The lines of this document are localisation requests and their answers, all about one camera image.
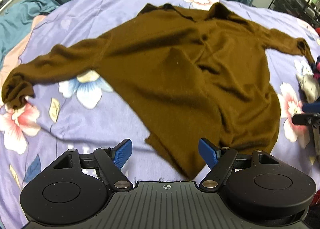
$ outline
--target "black metal rack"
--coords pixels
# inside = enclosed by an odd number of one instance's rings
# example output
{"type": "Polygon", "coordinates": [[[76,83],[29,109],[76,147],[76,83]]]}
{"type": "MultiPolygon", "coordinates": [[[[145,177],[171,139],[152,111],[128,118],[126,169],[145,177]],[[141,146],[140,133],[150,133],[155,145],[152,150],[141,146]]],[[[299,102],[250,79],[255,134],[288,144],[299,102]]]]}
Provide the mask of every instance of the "black metal rack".
{"type": "Polygon", "coordinates": [[[272,0],[269,9],[295,16],[313,28],[320,27],[320,14],[310,5],[310,0],[272,0]]]}

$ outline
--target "brown sweater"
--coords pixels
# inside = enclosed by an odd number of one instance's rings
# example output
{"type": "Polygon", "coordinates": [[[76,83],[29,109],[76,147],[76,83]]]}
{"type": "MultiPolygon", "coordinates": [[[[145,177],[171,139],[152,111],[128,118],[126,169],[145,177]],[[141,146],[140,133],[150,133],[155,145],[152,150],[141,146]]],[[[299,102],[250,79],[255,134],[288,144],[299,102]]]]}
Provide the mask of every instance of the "brown sweater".
{"type": "Polygon", "coordinates": [[[272,150],[280,105],[269,84],[266,48],[314,62],[302,38],[268,30],[221,3],[210,11],[148,4],[96,39],[56,45],[18,66],[5,81],[2,99],[19,108],[26,95],[34,96],[34,84],[95,70],[149,129],[147,143],[193,179],[205,165],[198,153],[201,137],[241,153],[272,150]]]}

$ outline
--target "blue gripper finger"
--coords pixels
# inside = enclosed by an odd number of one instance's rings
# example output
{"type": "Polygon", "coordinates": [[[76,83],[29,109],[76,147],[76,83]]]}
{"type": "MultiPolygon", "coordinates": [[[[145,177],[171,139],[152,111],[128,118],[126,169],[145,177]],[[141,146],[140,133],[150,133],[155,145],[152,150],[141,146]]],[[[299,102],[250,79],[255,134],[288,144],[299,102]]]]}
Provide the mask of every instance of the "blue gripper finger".
{"type": "Polygon", "coordinates": [[[132,141],[125,139],[112,149],[112,160],[121,169],[132,154],[132,141]]]}
{"type": "Polygon", "coordinates": [[[213,145],[209,140],[201,138],[199,140],[199,154],[204,159],[208,167],[213,169],[213,167],[218,163],[221,152],[220,149],[213,145]]]}
{"type": "Polygon", "coordinates": [[[302,110],[304,112],[318,113],[320,112],[320,103],[304,103],[302,110]]]}

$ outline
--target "floral bedspread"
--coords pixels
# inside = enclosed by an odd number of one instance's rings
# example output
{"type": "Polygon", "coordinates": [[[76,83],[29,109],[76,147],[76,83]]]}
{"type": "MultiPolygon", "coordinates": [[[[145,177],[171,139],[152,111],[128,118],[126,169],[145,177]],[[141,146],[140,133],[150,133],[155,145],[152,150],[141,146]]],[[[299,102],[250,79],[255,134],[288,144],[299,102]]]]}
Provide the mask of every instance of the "floral bedspread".
{"type": "MultiPolygon", "coordinates": [[[[219,0],[74,0],[54,10],[33,30],[25,50],[16,55],[17,64],[48,53],[55,44],[71,46],[134,18],[147,4],[171,3],[185,8],[209,10],[219,0]]],[[[293,37],[303,37],[312,55],[320,54],[317,33],[302,21],[267,9],[251,8],[220,0],[240,16],[267,28],[277,28],[293,37]]],[[[301,112],[296,73],[310,72],[301,56],[267,50],[270,83],[281,104],[280,132],[272,154],[310,175],[320,188],[319,163],[308,130],[292,124],[301,112]]],[[[0,109],[0,227],[22,228],[27,219],[19,203],[20,192],[41,170],[68,148],[90,153],[102,146],[114,147],[124,138],[133,142],[133,153],[123,173],[138,180],[179,181],[184,178],[145,143],[149,131],[129,105],[113,91],[107,80],[88,71],[71,80],[35,85],[35,98],[17,111],[0,109]]],[[[199,182],[209,171],[205,167],[199,182]]],[[[95,176],[92,170],[84,173],[95,176]]]]}

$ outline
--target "leaf print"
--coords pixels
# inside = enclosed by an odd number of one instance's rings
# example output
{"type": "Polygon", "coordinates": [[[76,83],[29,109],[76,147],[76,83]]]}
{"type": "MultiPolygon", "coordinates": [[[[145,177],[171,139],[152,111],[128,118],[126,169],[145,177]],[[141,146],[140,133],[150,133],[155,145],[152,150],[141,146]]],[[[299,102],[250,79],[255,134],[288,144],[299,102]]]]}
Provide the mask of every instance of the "leaf print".
{"type": "Polygon", "coordinates": [[[59,101],[55,98],[51,98],[51,105],[49,108],[49,116],[54,123],[57,122],[59,111],[60,111],[59,101]]]}
{"type": "Polygon", "coordinates": [[[313,166],[313,164],[314,164],[315,161],[316,161],[316,157],[310,156],[310,157],[309,157],[309,160],[310,160],[311,165],[313,166]]]}
{"type": "Polygon", "coordinates": [[[306,33],[307,33],[308,38],[310,38],[310,39],[313,40],[313,41],[315,40],[315,39],[313,38],[313,36],[311,35],[310,32],[307,31],[306,33]]]}
{"type": "Polygon", "coordinates": [[[21,189],[21,186],[20,186],[20,183],[19,183],[19,179],[18,179],[18,175],[17,175],[16,171],[14,170],[14,168],[11,166],[11,164],[9,164],[9,169],[10,169],[11,174],[12,174],[14,180],[16,181],[18,187],[21,189]]]}
{"type": "Polygon", "coordinates": [[[303,60],[302,61],[295,60],[294,65],[295,65],[299,75],[302,75],[302,76],[307,75],[307,74],[313,75],[313,71],[307,62],[305,62],[303,60]]]}
{"type": "Polygon", "coordinates": [[[310,34],[318,36],[318,33],[316,32],[316,30],[309,23],[307,23],[307,22],[305,22],[305,21],[303,21],[301,19],[298,19],[298,18],[297,18],[297,22],[301,27],[307,29],[310,34]]]}
{"type": "Polygon", "coordinates": [[[41,162],[39,158],[39,154],[37,154],[34,161],[28,167],[26,175],[24,176],[23,182],[29,183],[33,180],[39,173],[41,172],[41,162]]]}

